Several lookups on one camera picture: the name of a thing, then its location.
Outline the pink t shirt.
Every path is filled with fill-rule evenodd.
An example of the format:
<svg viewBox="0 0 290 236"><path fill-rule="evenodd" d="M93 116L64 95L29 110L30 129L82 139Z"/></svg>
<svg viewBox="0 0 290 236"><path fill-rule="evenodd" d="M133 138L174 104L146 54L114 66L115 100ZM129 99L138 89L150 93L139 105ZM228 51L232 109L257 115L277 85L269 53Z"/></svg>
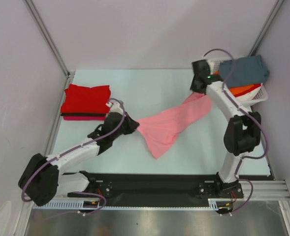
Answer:
<svg viewBox="0 0 290 236"><path fill-rule="evenodd" d="M138 119L137 130L151 155L158 159L173 146L179 133L207 115L211 107L212 101L207 95L192 92L182 104Z"/></svg>

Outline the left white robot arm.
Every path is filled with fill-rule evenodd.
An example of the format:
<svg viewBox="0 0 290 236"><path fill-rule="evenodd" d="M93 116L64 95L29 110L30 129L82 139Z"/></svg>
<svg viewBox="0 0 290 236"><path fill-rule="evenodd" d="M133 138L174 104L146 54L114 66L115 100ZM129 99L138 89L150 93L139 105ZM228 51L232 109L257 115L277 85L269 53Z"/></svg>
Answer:
<svg viewBox="0 0 290 236"><path fill-rule="evenodd" d="M110 112L104 123L98 125L81 143L59 154L43 156L37 153L31 157L23 171L18 186L22 190L24 202L34 202L37 206L49 203L55 196L82 193L91 196L96 184L85 171L66 174L72 166L96 157L112 147L114 141L132 134L139 127L127 113Z"/></svg>

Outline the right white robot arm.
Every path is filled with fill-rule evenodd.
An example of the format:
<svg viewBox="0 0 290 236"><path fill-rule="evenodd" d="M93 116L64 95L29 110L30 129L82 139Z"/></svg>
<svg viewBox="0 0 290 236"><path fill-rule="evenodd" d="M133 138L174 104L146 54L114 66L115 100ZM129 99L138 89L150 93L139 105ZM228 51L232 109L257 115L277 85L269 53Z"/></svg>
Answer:
<svg viewBox="0 0 290 236"><path fill-rule="evenodd" d="M237 101L221 76L211 73L207 60L194 61L192 69L190 90L208 96L227 120L224 134L226 157L221 169L216 173L212 190L212 193L219 197L226 197L237 188L237 177L244 157L260 143L261 116Z"/></svg>

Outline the white plastic basket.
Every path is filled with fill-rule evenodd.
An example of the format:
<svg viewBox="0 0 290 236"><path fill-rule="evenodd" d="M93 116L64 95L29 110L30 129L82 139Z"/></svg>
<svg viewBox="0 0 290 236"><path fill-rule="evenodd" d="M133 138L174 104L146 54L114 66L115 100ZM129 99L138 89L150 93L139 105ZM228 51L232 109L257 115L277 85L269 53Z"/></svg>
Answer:
<svg viewBox="0 0 290 236"><path fill-rule="evenodd" d="M222 62L229 61L229 57L220 57L220 58L211 58L211 59L206 59L210 66L210 70L212 74L218 74L219 73L219 65ZM240 101L238 98L237 100L240 101L241 104L243 104L246 107L253 106L259 102L266 101L268 99L268 94L266 92L265 87L263 86L263 83L261 83L260 91L257 93L257 95L249 101Z"/></svg>

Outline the orange t shirt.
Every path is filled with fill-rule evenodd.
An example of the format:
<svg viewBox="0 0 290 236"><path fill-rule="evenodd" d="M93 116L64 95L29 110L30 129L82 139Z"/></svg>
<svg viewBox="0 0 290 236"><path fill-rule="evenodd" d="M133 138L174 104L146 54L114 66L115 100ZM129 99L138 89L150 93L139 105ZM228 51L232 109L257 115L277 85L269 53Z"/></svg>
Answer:
<svg viewBox="0 0 290 236"><path fill-rule="evenodd" d="M240 87L228 88L229 91L239 100L251 100L261 87L261 84L250 84Z"/></svg>

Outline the grey blue t shirt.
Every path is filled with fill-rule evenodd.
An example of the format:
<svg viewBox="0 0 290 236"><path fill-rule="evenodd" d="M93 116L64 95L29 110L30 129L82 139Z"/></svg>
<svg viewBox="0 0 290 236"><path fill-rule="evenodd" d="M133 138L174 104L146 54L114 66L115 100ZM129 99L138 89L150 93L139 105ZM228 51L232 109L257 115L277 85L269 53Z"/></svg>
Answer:
<svg viewBox="0 0 290 236"><path fill-rule="evenodd" d="M228 88L265 83L269 74L261 55L224 61L219 65L219 75L223 79L230 75L226 81Z"/></svg>

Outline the white t shirt in basket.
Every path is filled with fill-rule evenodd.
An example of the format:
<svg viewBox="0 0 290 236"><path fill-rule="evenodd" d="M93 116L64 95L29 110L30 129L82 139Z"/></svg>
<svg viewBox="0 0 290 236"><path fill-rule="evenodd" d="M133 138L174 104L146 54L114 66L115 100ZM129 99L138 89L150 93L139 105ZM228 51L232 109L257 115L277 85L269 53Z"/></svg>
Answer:
<svg viewBox="0 0 290 236"><path fill-rule="evenodd" d="M249 101L249 100L252 100L256 95L257 93L260 91L260 88L256 88L242 96L239 96L237 97L240 101Z"/></svg>

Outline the red t shirt in basket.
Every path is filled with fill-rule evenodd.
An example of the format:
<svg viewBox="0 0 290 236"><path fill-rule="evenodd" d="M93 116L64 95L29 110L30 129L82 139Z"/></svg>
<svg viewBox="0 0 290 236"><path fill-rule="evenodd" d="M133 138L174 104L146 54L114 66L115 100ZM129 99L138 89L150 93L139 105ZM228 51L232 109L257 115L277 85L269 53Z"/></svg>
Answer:
<svg viewBox="0 0 290 236"><path fill-rule="evenodd" d="M235 97L242 96L256 88L260 88L262 84L252 84L241 87L230 88L229 90Z"/></svg>

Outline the folded red t shirt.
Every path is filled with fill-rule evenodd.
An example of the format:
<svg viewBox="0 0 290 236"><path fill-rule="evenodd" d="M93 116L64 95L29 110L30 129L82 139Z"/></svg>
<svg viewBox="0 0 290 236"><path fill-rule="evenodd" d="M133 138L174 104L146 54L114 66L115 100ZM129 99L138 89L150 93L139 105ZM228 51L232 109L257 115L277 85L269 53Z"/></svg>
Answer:
<svg viewBox="0 0 290 236"><path fill-rule="evenodd" d="M110 85L84 87L70 84L64 92L65 100L61 106L61 113L106 114L109 112L106 103L111 96Z"/></svg>

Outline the folded magenta t shirt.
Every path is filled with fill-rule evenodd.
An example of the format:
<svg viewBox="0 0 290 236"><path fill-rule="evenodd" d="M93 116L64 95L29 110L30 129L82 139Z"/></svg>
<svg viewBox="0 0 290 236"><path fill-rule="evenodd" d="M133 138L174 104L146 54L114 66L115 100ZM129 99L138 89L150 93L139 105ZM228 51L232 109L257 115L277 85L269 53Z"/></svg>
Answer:
<svg viewBox="0 0 290 236"><path fill-rule="evenodd" d="M89 116L63 116L64 120L68 121L103 121L105 117L89 117Z"/></svg>

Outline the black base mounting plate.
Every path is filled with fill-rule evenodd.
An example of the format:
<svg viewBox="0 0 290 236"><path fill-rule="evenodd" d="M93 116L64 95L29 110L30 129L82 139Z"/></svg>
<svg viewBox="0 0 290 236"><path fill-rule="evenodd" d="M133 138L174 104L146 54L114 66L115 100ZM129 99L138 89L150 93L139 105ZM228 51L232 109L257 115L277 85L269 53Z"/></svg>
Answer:
<svg viewBox="0 0 290 236"><path fill-rule="evenodd" d="M82 174L89 185L66 196L100 194L108 207L204 207L211 198L228 202L245 194L240 181L223 184L217 175Z"/></svg>

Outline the right aluminium corner post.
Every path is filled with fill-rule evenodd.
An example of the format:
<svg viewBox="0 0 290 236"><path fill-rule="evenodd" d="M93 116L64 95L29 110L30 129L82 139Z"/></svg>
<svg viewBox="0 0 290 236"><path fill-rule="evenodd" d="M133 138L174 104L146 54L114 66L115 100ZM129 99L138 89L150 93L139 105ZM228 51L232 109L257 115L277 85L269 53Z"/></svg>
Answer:
<svg viewBox="0 0 290 236"><path fill-rule="evenodd" d="M248 56L254 56L257 54L260 46L262 45L264 39L266 38L269 30L271 29L274 21L276 20L278 14L281 12L282 7L284 6L284 4L286 3L286 0L276 0L275 3L273 4L273 7L270 11L270 13L268 14L258 36L256 37L249 53Z"/></svg>

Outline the aluminium corner post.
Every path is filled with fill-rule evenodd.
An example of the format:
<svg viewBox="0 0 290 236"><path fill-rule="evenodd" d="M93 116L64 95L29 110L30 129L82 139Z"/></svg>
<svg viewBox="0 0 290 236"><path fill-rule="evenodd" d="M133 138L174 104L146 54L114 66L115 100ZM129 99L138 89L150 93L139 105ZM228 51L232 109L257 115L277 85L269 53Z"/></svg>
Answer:
<svg viewBox="0 0 290 236"><path fill-rule="evenodd" d="M256 37L249 53L248 56L254 56L257 54L260 46L262 45L264 39L266 38L269 30L271 29L274 21L276 20L278 14L281 12L282 7L284 6L284 4L286 3L286 0L276 0L275 3L273 4L273 7L270 11L270 13L268 14L258 36Z"/></svg>
<svg viewBox="0 0 290 236"><path fill-rule="evenodd" d="M46 42L48 48L50 49L54 59L56 60L59 68L61 69L61 71L63 72L63 74L68 78L70 75L69 70L66 67L66 64L64 62L64 60L61 57L61 54L50 34L50 32L48 31L44 20L42 19L36 5L34 4L33 0L23 0L24 4L26 5L30 15L32 16L39 32L41 33L41 35L44 38L44 41Z"/></svg>

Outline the left aluminium corner post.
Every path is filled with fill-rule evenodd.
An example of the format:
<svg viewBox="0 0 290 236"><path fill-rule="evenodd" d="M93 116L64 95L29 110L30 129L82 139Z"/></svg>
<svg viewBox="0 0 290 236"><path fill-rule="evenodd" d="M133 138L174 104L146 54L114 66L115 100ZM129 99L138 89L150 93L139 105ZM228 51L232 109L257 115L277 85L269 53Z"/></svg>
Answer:
<svg viewBox="0 0 290 236"><path fill-rule="evenodd" d="M41 35L44 38L44 41L46 42L48 48L50 49L54 59L56 60L59 68L61 69L61 71L63 72L63 74L68 78L70 75L69 70L66 67L66 64L64 62L64 60L61 57L61 54L50 34L50 32L48 31L44 20L42 19L36 5L34 4L33 0L23 0L24 4L26 5L30 15L32 16L39 32L41 33Z"/></svg>

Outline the aluminium front frame rail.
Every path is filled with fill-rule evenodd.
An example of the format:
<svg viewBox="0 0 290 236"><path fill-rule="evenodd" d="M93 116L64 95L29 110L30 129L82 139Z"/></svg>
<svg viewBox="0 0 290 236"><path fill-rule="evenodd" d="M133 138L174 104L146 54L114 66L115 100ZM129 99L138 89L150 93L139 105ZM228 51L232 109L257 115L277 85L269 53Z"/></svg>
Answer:
<svg viewBox="0 0 290 236"><path fill-rule="evenodd" d="M93 185L85 192L100 191L106 198L114 198L121 194L188 194L200 199L228 199L236 196L238 199L249 197L252 200L264 199L286 200L290 199L287 185L283 181L250 181L242 179L238 181L237 188L224 196L212 193L214 181L199 181L197 179L150 180L127 179L117 180L93 180ZM78 194L69 193L68 197L77 198Z"/></svg>

